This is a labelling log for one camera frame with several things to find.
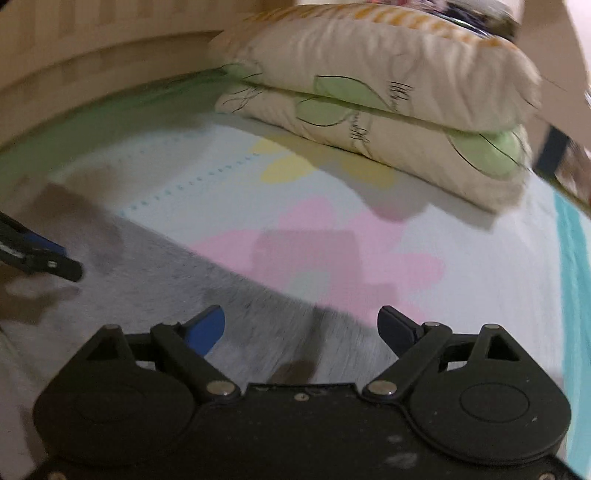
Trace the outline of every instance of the folded pillow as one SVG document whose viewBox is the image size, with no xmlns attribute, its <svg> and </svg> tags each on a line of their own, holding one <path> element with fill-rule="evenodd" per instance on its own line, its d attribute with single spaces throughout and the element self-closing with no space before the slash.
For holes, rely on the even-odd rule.
<svg viewBox="0 0 591 480">
<path fill-rule="evenodd" d="M 538 70 L 511 42 L 409 8 L 277 9 L 224 31 L 210 48 L 251 83 L 464 131 L 513 128 L 540 104 Z"/>
<path fill-rule="evenodd" d="M 519 203 L 531 152 L 523 127 L 467 133 L 338 100 L 240 84 L 217 101 L 301 137 L 390 165 L 491 212 Z"/>
</svg>

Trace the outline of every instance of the wooden bed frame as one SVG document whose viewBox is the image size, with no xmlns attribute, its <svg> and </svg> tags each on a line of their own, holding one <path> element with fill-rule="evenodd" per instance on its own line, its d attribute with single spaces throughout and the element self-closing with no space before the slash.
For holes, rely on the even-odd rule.
<svg viewBox="0 0 591 480">
<path fill-rule="evenodd" d="M 302 3 L 338 3 L 311 0 Z M 0 11 L 0 148 L 104 96 L 215 65 L 207 42 L 245 15 L 293 0 L 11 0 Z M 544 77 L 528 126 L 589 144 L 587 67 L 563 0 L 525 0 L 519 46 Z"/>
</svg>

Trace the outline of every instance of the gray blanket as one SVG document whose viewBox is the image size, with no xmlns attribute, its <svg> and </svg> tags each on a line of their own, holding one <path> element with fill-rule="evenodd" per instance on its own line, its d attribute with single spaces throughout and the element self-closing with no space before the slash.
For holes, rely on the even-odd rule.
<svg viewBox="0 0 591 480">
<path fill-rule="evenodd" d="M 302 303 L 196 257 L 52 185 L 21 186 L 6 213 L 64 245 L 86 276 L 70 284 L 0 265 L 0 473 L 26 475 L 45 458 L 31 421 L 38 393 L 105 323 L 147 332 L 211 304 L 226 333 L 208 360 L 242 388 L 253 382 L 364 384 L 395 356 L 373 329 Z"/>
</svg>

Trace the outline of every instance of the screw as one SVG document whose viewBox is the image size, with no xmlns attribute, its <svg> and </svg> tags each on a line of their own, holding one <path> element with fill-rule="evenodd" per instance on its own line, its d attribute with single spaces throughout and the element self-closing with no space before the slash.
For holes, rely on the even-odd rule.
<svg viewBox="0 0 591 480">
<path fill-rule="evenodd" d="M 67 480 L 67 477 L 61 472 L 51 472 L 47 475 L 47 480 Z"/>
<path fill-rule="evenodd" d="M 387 380 L 376 380 L 375 382 L 371 382 L 368 385 L 368 390 L 374 395 L 379 395 L 380 397 L 389 397 L 390 395 L 394 395 L 397 389 L 398 387 L 395 383 L 389 382 Z"/>
<path fill-rule="evenodd" d="M 207 384 L 207 391 L 211 395 L 218 395 L 220 397 L 227 397 L 236 390 L 236 385 L 225 380 L 214 380 Z"/>
</svg>

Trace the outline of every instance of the mattress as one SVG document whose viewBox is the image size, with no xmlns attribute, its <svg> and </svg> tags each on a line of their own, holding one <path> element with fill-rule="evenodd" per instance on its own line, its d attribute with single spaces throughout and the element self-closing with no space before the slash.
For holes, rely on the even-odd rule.
<svg viewBox="0 0 591 480">
<path fill-rule="evenodd" d="M 564 386 L 590 468 L 591 222 L 535 176 L 493 216 L 364 157 L 213 112 L 219 72 L 118 95 L 0 154 L 0 192 L 48 177 L 224 269 L 375 327 L 391 304 L 502 324 Z"/>
</svg>

